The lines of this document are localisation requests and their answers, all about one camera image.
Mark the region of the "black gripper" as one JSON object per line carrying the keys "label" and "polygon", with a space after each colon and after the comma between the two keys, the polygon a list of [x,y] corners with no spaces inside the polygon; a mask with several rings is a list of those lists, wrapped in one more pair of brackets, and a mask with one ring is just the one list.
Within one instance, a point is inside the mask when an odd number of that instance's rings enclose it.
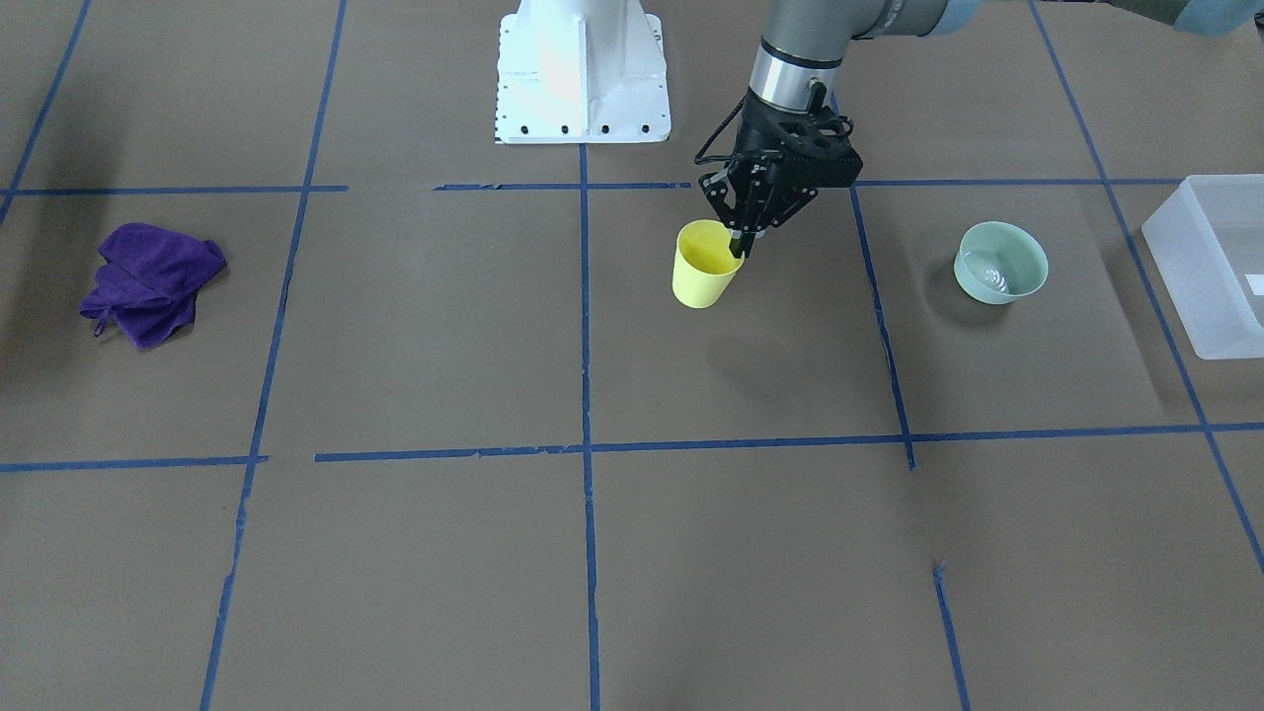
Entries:
{"label": "black gripper", "polygon": [[824,189],[849,189],[863,161],[849,144],[853,121],[825,101],[786,113],[753,91],[731,109],[699,151],[717,168],[699,189],[731,229],[731,256],[746,261],[763,232],[780,228]]}

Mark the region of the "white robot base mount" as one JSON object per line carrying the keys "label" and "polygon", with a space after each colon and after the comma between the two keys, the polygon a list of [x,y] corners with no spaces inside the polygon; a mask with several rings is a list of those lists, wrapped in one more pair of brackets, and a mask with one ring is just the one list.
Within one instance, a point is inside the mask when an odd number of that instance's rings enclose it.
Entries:
{"label": "white robot base mount", "polygon": [[664,24],[640,1],[520,1],[498,27],[494,140],[667,140]]}

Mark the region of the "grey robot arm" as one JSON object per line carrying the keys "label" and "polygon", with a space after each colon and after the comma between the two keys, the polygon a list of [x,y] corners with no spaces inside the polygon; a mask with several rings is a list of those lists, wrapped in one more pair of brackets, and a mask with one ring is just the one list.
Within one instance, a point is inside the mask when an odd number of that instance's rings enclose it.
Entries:
{"label": "grey robot arm", "polygon": [[720,225],[722,256],[744,261],[824,189],[849,189],[863,167],[849,144],[852,118],[830,106],[849,46],[876,38],[949,35],[976,1],[775,1],[763,23],[746,92],[720,121],[734,127],[724,153],[704,140],[699,189]]}

